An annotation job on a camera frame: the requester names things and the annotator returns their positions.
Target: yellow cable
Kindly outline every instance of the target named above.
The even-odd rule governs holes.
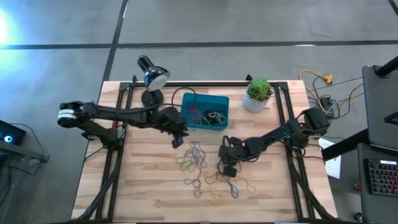
[[[312,73],[312,74],[314,74],[314,75],[316,75],[316,76],[318,76],[318,77],[323,78],[325,81],[326,81],[326,79],[327,79],[327,78],[325,78],[324,75],[320,75],[320,74],[318,74],[318,73],[316,73],[316,72],[314,72],[314,71],[312,71],[312,70],[302,70],[302,71],[300,72],[300,74],[298,75],[298,77],[300,78],[301,81],[303,81],[303,73],[304,73],[304,72],[310,72],[310,73]],[[315,97],[315,99],[316,99],[316,101],[318,102],[319,107],[321,108],[321,110],[322,110],[324,113],[326,113],[326,110],[323,109],[323,106],[322,106],[322,104],[321,104],[319,98],[316,96],[316,94],[314,94],[314,92],[313,92],[311,89],[309,89],[308,86],[306,86],[306,85],[304,85],[304,86],[305,86],[305,88],[313,95],[313,97]]]
[[[318,77],[323,78],[323,79],[327,82],[327,84],[331,84],[331,81],[332,81],[332,79],[333,79],[333,75],[332,75],[332,74],[331,74],[331,75],[320,75],[320,74],[318,74],[317,72],[314,72],[314,71],[312,71],[312,70],[302,70],[302,71],[300,72],[300,74],[299,74],[300,80],[303,80],[303,73],[304,73],[304,72],[309,72],[309,73],[312,73],[312,74],[314,74],[314,75],[316,75],[316,76],[318,76]],[[316,94],[314,94],[314,92],[313,92],[311,89],[309,89],[308,86],[305,85],[305,88],[306,88],[306,89],[313,95],[313,97],[316,99],[316,101],[318,102],[318,105],[319,105],[319,107],[321,108],[321,110],[322,110],[324,113],[327,113],[327,110],[325,110],[325,109],[323,108],[323,106],[322,106],[322,104],[321,104],[319,98],[316,96]],[[352,96],[351,98],[348,98],[347,100],[343,101],[343,102],[339,105],[339,107],[337,107],[336,109],[334,109],[333,111],[330,111],[330,112],[334,113],[335,111],[337,111],[338,109],[340,109],[349,99],[352,100],[352,99],[355,99],[355,98],[357,98],[357,97],[359,97],[359,96],[361,96],[361,95],[363,95],[363,93],[358,94],[358,95],[356,95],[356,96]]]

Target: lamp base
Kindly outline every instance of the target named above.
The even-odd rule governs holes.
[[[145,107],[155,106],[163,103],[164,96],[160,90],[155,90],[155,91],[146,90],[141,95],[141,101]]]

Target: white paper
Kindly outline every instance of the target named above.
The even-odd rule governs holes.
[[[324,149],[326,149],[327,147],[332,146],[334,144],[335,143],[328,141],[326,139],[323,139],[323,138],[319,139],[319,145]],[[326,163],[325,163],[326,173],[330,177],[340,179],[340,165],[341,165],[341,156],[338,156],[334,159],[326,161]]]

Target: white plant pot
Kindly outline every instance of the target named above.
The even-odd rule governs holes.
[[[262,111],[265,107],[267,102],[269,101],[270,97],[264,101],[257,101],[252,98],[250,98],[248,94],[248,90],[246,90],[244,96],[243,96],[243,106],[250,112],[260,112]]]

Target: concrete floor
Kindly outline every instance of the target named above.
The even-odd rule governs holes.
[[[7,32],[0,34],[0,44],[110,44],[121,5],[122,0],[3,0],[0,17],[7,20]],[[130,0],[119,43],[395,39],[398,17],[387,0]],[[299,71],[312,69],[334,74],[337,83],[360,77],[363,65],[384,64],[396,52],[398,45],[118,49],[109,79],[135,74],[142,80],[136,58],[145,54],[170,70],[171,80],[241,80],[249,73],[294,80]],[[23,176],[5,223],[69,219],[87,142],[81,131],[56,124],[58,106],[98,99],[108,55],[109,49],[0,50],[0,94],[6,96],[0,98],[0,119],[33,127],[51,155],[37,175]],[[313,78],[305,76],[306,84]],[[360,83],[319,94],[337,99]],[[364,128],[364,100],[357,98],[328,135],[345,138]],[[40,151],[30,135],[27,142]],[[341,180],[330,178],[345,220],[361,209],[352,190],[358,171],[349,168],[355,163],[355,152],[344,155]]]

